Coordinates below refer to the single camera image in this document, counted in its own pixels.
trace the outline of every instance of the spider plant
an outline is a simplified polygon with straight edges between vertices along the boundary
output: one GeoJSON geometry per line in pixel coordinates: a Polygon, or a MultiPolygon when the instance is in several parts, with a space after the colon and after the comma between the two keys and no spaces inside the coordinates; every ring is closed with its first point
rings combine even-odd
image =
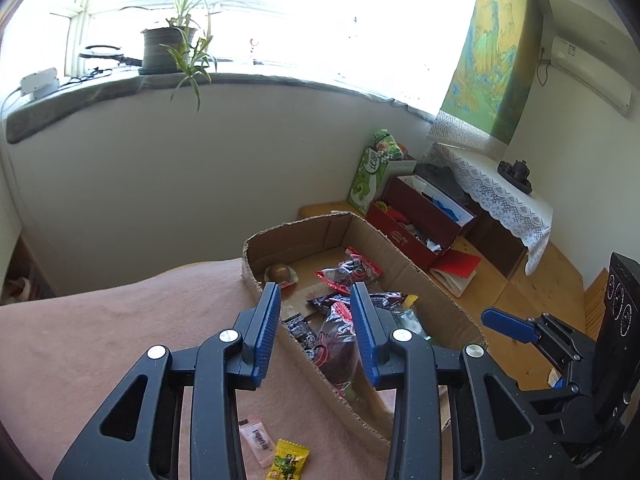
{"type": "Polygon", "coordinates": [[[201,3],[202,0],[172,0],[178,15],[174,18],[167,18],[169,27],[187,28],[191,23],[191,11],[201,3]]]}
{"type": "Polygon", "coordinates": [[[209,75],[209,72],[207,72],[207,68],[210,67],[209,58],[212,59],[216,72],[218,71],[218,60],[207,54],[207,49],[209,48],[209,44],[211,43],[213,36],[211,35],[211,13],[209,10],[209,4],[207,2],[204,2],[204,4],[207,9],[207,32],[204,38],[198,38],[195,46],[191,46],[187,35],[187,25],[184,25],[182,28],[178,28],[182,35],[180,49],[176,49],[165,44],[161,45],[168,50],[169,54],[174,58],[176,66],[184,73],[184,77],[174,88],[170,101],[174,100],[177,89],[184,83],[188,82],[191,85],[191,88],[193,88],[193,92],[196,95],[196,100],[198,102],[196,112],[200,111],[200,88],[198,86],[196,76],[201,74],[207,82],[211,83],[211,76],[209,75]]]}

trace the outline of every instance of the floor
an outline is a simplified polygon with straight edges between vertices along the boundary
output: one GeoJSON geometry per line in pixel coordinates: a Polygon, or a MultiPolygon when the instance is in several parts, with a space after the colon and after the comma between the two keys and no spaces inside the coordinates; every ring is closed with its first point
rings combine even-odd
{"type": "Polygon", "coordinates": [[[604,295],[607,290],[609,271],[602,269],[593,283],[584,291],[584,311],[587,318],[587,326],[584,333],[596,340],[600,333],[602,318],[604,317],[604,295]]]}
{"type": "MultiPolygon", "coordinates": [[[[308,218],[332,210],[359,214],[346,202],[335,202],[303,207],[298,217],[308,218]]],[[[464,238],[459,238],[453,248],[481,256],[464,238]]],[[[481,324],[482,311],[495,306],[525,319],[548,312],[583,332],[585,307],[580,273],[553,244],[548,245],[531,276],[524,273],[525,262],[526,259],[507,280],[483,258],[476,269],[476,276],[460,298],[454,298],[437,280],[433,281],[478,325],[481,324]]],[[[521,389],[548,387],[546,382],[551,364],[533,345],[519,343],[487,328],[482,328],[482,331],[489,344],[489,353],[507,374],[518,381],[521,389]]]]}

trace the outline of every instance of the plant pot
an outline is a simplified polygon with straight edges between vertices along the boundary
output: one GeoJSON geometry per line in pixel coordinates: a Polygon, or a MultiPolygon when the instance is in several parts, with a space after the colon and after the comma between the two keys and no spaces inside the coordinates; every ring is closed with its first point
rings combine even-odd
{"type": "MultiPolygon", "coordinates": [[[[190,44],[195,32],[195,28],[189,28],[187,37],[190,44]]],[[[176,27],[148,28],[143,30],[142,34],[145,37],[145,55],[142,59],[142,68],[138,72],[141,75],[180,72],[180,69],[175,65],[174,58],[169,54],[166,47],[162,46],[165,44],[177,50],[180,49],[180,44],[182,43],[180,29],[176,27]]]]}

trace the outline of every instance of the cardboard tray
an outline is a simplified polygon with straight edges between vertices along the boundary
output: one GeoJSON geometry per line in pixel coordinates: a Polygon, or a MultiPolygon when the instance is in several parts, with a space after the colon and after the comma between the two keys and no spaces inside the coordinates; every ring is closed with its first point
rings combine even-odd
{"type": "Polygon", "coordinates": [[[417,175],[393,178],[384,195],[384,201],[404,214],[411,223],[426,234],[431,240],[440,244],[439,254],[431,252],[423,243],[418,241],[404,226],[393,220],[382,209],[373,203],[367,212],[367,221],[380,229],[391,242],[398,247],[416,266],[422,270],[431,267],[438,257],[442,256],[456,241],[471,227],[475,215],[457,204],[417,175]],[[458,222],[449,218],[439,208],[422,195],[439,200],[445,207],[451,209],[459,218],[458,222]]]}
{"type": "MultiPolygon", "coordinates": [[[[283,224],[249,238],[242,252],[242,277],[257,299],[262,293],[264,271],[276,264],[288,264],[296,271],[298,283],[283,291],[281,319],[302,312],[312,316],[306,306],[307,297],[327,293],[316,270],[332,267],[344,260],[348,246],[382,268],[382,290],[417,294],[414,311],[427,333],[446,348],[462,349],[470,343],[486,347],[479,327],[442,292],[420,269],[396,249],[380,231],[352,213],[317,216],[283,224]]],[[[289,351],[324,401],[344,425],[361,440],[370,452],[387,457],[393,413],[382,401],[362,369],[358,366],[354,390],[365,401],[352,406],[334,390],[319,369],[306,357],[298,342],[279,324],[278,341],[289,351]]],[[[450,420],[446,394],[440,396],[441,424],[444,430],[450,420]]]]}

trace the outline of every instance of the red snack bag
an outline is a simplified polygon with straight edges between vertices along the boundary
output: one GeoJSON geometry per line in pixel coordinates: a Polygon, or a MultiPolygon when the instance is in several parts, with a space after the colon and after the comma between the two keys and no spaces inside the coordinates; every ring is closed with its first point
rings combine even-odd
{"type": "Polygon", "coordinates": [[[316,275],[323,282],[343,294],[356,282],[370,282],[382,274],[382,270],[352,247],[346,248],[348,260],[340,262],[335,269],[318,270],[316,275]]]}
{"type": "Polygon", "coordinates": [[[342,394],[353,380],[358,365],[358,346],[351,312],[336,301],[318,333],[315,363],[327,380],[342,394]]]}

